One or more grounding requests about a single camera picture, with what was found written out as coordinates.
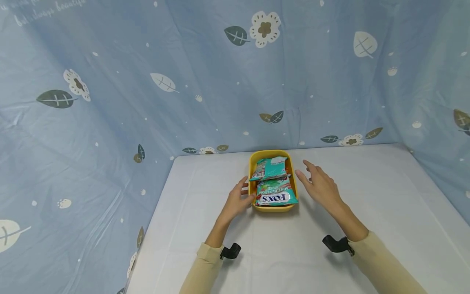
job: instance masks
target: flower print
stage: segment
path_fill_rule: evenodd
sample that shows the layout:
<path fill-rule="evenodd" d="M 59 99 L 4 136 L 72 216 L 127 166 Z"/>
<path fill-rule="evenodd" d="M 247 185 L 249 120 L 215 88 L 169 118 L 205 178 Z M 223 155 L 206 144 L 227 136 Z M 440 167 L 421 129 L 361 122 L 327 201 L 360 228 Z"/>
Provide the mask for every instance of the flower print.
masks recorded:
<path fill-rule="evenodd" d="M 263 48 L 266 44 L 272 43 L 279 37 L 279 26 L 281 20 L 279 15 L 271 12 L 266 16 L 264 11 L 259 11 L 251 18 L 253 26 L 250 28 L 250 36 L 256 39 L 256 47 Z"/>
<path fill-rule="evenodd" d="M 216 154 L 218 153 L 217 151 L 215 151 L 214 148 L 212 147 L 203 147 L 201 148 L 201 152 L 199 152 L 199 154 Z"/>
<path fill-rule="evenodd" d="M 82 96 L 83 99 L 88 102 L 91 101 L 88 87 L 74 70 L 65 70 L 63 72 L 63 78 L 69 83 L 69 89 L 72 93 Z"/>
<path fill-rule="evenodd" d="M 134 253 L 131 257 L 131 261 L 129 262 L 129 268 L 127 268 L 127 278 L 131 274 L 132 268 L 134 267 L 135 258 L 137 257 L 137 252 Z"/>
<path fill-rule="evenodd" d="M 338 144 L 340 146 L 355 146 L 364 144 L 364 141 L 362 140 L 361 134 L 355 134 L 346 136 L 345 139 L 339 141 Z"/>

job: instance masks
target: yellow tray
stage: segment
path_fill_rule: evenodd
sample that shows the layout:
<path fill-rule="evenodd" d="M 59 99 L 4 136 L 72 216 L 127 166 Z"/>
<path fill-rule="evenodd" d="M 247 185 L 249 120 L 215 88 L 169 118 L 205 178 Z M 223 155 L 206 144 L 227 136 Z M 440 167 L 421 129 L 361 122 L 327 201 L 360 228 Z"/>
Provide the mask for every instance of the yellow tray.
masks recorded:
<path fill-rule="evenodd" d="M 295 193 L 295 197 L 298 200 L 298 195 L 297 195 L 297 185 L 295 183 L 295 177 L 294 177 L 294 168 L 292 167 L 292 162 L 290 160 L 290 155 L 283 150 L 263 150 L 263 151 L 257 151 L 253 153 L 250 157 L 250 177 L 253 175 L 253 173 L 256 170 L 256 163 L 258 160 L 263 159 L 263 158 L 273 158 L 276 156 L 285 156 L 287 157 L 286 159 L 286 171 L 288 174 L 292 174 L 290 177 L 290 185 L 292 186 L 292 190 Z M 256 183 L 257 182 L 249 182 L 248 186 L 248 193 L 256 193 Z M 253 207 L 256 210 L 262 211 L 262 212 L 286 212 L 291 210 L 295 204 L 289 204 L 286 206 L 256 206 L 255 205 L 256 199 L 253 201 Z"/>

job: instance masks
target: left hand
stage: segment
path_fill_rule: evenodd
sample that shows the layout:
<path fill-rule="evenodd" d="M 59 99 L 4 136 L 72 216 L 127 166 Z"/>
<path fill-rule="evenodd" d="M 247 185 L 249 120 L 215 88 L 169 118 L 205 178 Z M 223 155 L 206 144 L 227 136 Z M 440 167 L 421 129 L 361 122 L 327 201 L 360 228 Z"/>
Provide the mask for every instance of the left hand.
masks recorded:
<path fill-rule="evenodd" d="M 243 190 L 243 188 L 248 187 L 246 180 L 247 176 L 244 176 L 237 185 L 230 191 L 228 194 L 227 201 L 220 213 L 219 218 L 225 221 L 232 221 L 237 215 L 244 212 L 248 207 L 250 207 L 253 200 L 256 198 L 256 193 L 248 195 L 245 199 L 242 199 L 242 195 L 247 195 L 248 191 Z"/>

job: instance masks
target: hand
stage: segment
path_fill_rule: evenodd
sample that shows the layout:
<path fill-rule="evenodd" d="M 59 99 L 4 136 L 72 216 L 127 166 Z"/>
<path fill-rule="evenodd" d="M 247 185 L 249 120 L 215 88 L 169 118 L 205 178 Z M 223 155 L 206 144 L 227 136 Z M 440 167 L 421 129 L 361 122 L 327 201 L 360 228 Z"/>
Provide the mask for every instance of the hand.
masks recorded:
<path fill-rule="evenodd" d="M 300 170 L 296 170 L 295 173 L 307 190 L 308 195 L 330 213 L 341 208 L 344 202 L 339 196 L 338 186 L 335 181 L 321 167 L 316 167 L 307 160 L 303 160 L 303 163 L 307 166 L 307 172 L 310 172 L 311 178 L 307 180 L 307 177 Z"/>
<path fill-rule="evenodd" d="M 245 199 L 242 199 L 242 195 L 248 194 L 247 190 L 243 190 L 243 188 L 248 187 L 248 183 L 246 183 L 247 179 L 248 177 L 244 176 L 243 179 L 241 179 L 238 184 L 235 185 L 235 187 L 230 191 L 219 218 L 230 222 L 251 205 L 252 201 L 256 197 L 255 193 L 247 196 Z"/>

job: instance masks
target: forearm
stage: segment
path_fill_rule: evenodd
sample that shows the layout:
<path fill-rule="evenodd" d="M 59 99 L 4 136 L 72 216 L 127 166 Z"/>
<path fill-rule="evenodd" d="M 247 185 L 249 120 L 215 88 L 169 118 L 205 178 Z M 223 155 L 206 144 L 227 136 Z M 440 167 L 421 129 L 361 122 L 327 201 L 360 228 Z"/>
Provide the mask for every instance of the forearm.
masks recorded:
<path fill-rule="evenodd" d="M 379 294 L 425 294 L 425 290 L 385 247 L 369 232 L 346 204 L 329 211 L 354 250 L 352 260 Z"/>
<path fill-rule="evenodd" d="M 219 275 L 222 260 L 220 253 L 224 248 L 224 241 L 230 218 L 220 215 L 215 222 L 205 243 L 197 251 L 197 258 L 189 270 L 181 287 L 180 294 L 209 294 Z"/>

